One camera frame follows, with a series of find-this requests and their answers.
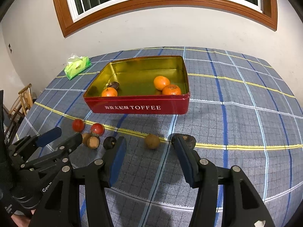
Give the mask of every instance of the mandarin orange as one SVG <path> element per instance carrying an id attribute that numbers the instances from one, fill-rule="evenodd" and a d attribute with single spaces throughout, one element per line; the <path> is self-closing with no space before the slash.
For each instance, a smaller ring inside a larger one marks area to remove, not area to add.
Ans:
<path id="1" fill-rule="evenodd" d="M 170 84 L 163 88 L 162 94 L 163 95 L 180 95 L 181 89 L 179 88 L 178 85 Z"/>
<path id="2" fill-rule="evenodd" d="M 106 97 L 106 96 L 118 96 L 118 92 L 114 88 L 108 87 L 104 91 L 102 91 L 101 96 L 102 97 Z"/>
<path id="3" fill-rule="evenodd" d="M 163 88 L 170 84 L 170 81 L 168 78 L 163 76 L 157 76 L 154 79 L 154 86 L 158 90 L 163 90 Z"/>

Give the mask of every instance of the green tissue package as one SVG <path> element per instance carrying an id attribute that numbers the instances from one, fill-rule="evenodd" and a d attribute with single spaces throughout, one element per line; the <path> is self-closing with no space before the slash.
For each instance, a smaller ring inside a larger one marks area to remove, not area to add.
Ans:
<path id="1" fill-rule="evenodd" d="M 78 57 L 73 55 L 68 58 L 67 66 L 64 68 L 64 72 L 69 80 L 76 77 L 79 73 L 91 66 L 91 62 L 87 56 Z"/>

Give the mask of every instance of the plaid tablecloth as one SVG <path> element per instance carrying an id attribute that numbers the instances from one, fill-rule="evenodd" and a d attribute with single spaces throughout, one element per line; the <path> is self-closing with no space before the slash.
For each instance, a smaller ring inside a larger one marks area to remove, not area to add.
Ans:
<path id="1" fill-rule="evenodd" d="M 181 55 L 184 58 L 191 99 L 185 115 L 95 114 L 83 93 L 98 72 L 118 59 Z M 120 51 L 91 58 L 92 66 L 72 80 L 62 71 L 29 111 L 17 133 L 44 133 L 55 126 L 62 137 L 33 157 L 57 149 L 71 136 L 75 118 L 105 125 L 103 139 L 117 132 L 128 143 L 115 185 L 106 191 L 114 225 L 188 226 L 197 189 L 185 182 L 174 149 L 172 133 L 197 139 L 196 150 L 215 165 L 239 165 L 264 200 L 277 227 L 283 226 L 302 200 L 303 151 L 300 132 L 302 110 L 276 71 L 264 60 L 235 52 L 209 48 L 159 47 Z M 153 151 L 144 148 L 144 137 L 162 138 Z M 104 148 L 84 145 L 71 154 L 74 167 L 101 158 Z M 82 225 L 88 226 L 85 189 L 80 189 Z M 222 187 L 218 193 L 216 226 L 221 226 Z"/>

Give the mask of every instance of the blue gripper pad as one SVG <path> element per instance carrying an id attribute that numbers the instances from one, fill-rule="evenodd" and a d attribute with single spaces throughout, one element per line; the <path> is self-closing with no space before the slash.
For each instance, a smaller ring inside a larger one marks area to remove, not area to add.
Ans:
<path id="1" fill-rule="evenodd" d="M 126 153 L 126 139 L 120 136 L 116 142 L 116 145 L 112 150 L 115 150 L 116 155 L 112 160 L 110 166 L 109 186 L 111 187 L 118 179 L 119 172 Z"/>
<path id="2" fill-rule="evenodd" d="M 60 127 L 55 127 L 44 134 L 40 135 L 36 140 L 37 147 L 45 147 L 46 145 L 50 144 L 52 141 L 55 141 L 62 135 L 62 130 Z"/>
<path id="3" fill-rule="evenodd" d="M 185 181 L 191 187 L 193 187 L 194 176 L 199 171 L 193 154 L 181 135 L 174 135 L 172 141 L 183 171 Z"/>

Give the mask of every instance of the tomato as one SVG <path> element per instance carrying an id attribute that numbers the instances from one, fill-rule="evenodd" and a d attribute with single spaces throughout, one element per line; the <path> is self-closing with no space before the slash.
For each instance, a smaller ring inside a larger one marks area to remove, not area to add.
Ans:
<path id="1" fill-rule="evenodd" d="M 75 132 L 81 132 L 84 130 L 84 122 L 81 119 L 75 119 L 72 123 L 72 128 Z"/>
<path id="2" fill-rule="evenodd" d="M 91 133 L 94 133 L 98 136 L 103 135 L 104 133 L 104 126 L 99 123 L 95 123 L 91 126 Z"/>

